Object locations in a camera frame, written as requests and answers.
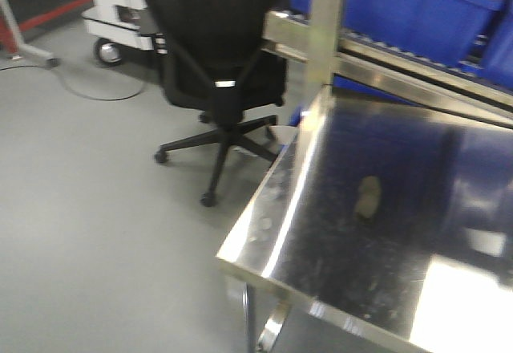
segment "chair base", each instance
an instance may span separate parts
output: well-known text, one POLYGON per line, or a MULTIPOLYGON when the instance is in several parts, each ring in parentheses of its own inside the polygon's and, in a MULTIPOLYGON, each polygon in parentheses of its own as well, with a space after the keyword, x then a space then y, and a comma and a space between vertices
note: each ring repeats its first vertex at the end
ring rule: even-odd
POLYGON ((232 146, 242 147, 253 154, 264 158, 270 162, 274 162, 277 154, 270 152, 264 146, 250 140, 244 134, 254 131, 261 127, 277 124, 277 116, 270 115, 264 118, 250 120, 249 122, 239 123, 232 128, 217 128, 204 134, 191 136, 186 139, 177 140, 171 143, 162 144, 159 151, 155 154, 157 163, 166 163, 168 161, 168 152, 179 150, 182 148, 198 147, 205 144, 219 143, 219 151, 217 153, 216 164, 210 180, 208 190, 200 199, 203 206, 212 207, 216 204, 216 187, 219 183, 220 175, 223 171, 228 150, 232 146))

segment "shelf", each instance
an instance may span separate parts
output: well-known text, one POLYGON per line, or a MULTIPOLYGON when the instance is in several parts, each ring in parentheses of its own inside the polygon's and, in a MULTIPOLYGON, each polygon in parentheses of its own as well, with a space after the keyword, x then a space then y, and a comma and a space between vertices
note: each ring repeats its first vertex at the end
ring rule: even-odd
MULTIPOLYGON (((267 15, 266 49, 306 63, 309 26, 287 12, 267 15)), ((412 102, 511 125, 513 91, 472 78, 455 69, 416 58, 394 48, 380 47, 354 34, 342 34, 333 57, 333 72, 412 102)))

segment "red floor stripe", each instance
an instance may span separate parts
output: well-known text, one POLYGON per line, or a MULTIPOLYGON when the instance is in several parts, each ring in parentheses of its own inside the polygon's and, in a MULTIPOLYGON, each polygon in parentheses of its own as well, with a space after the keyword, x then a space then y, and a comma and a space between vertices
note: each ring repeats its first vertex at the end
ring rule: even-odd
POLYGON ((71 10, 74 10, 75 8, 83 6, 84 4, 87 4, 90 1, 92 1, 92 0, 74 0, 73 2, 68 2, 67 4, 65 4, 63 6, 59 6, 59 7, 55 8, 54 10, 51 10, 50 12, 46 12, 45 14, 40 14, 38 16, 35 16, 34 18, 29 18, 28 20, 26 20, 25 22, 22 22, 19 25, 19 29, 21 32, 24 32, 31 28, 35 28, 45 22, 49 22, 50 20, 53 20, 53 19, 65 14, 66 12, 69 12, 71 10))

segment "mesh backrest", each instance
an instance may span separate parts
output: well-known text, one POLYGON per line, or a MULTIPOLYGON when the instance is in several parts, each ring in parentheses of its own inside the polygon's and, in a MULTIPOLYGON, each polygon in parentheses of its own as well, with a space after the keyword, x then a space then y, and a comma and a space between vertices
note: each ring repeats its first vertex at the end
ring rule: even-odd
POLYGON ((170 34, 206 68, 242 66, 261 43, 265 12, 278 0, 146 0, 170 34))

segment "chair caster wheel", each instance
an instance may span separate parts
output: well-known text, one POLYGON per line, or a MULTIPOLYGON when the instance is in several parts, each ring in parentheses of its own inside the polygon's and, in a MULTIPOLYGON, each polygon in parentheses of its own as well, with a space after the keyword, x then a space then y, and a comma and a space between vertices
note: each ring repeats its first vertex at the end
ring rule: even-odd
POLYGON ((206 111, 203 111, 200 113, 200 115, 198 116, 198 120, 201 122, 201 123, 210 123, 212 121, 212 118, 210 117, 210 114, 206 111))
POLYGON ((158 164, 164 164, 168 161, 168 153, 165 151, 158 151, 155 153, 153 158, 158 164))
POLYGON ((200 202, 205 207, 212 207, 216 205, 216 194, 214 193, 205 193, 201 196, 200 202))
POLYGON ((276 140, 276 137, 273 134, 273 130, 269 126, 265 126, 265 137, 269 140, 276 140))

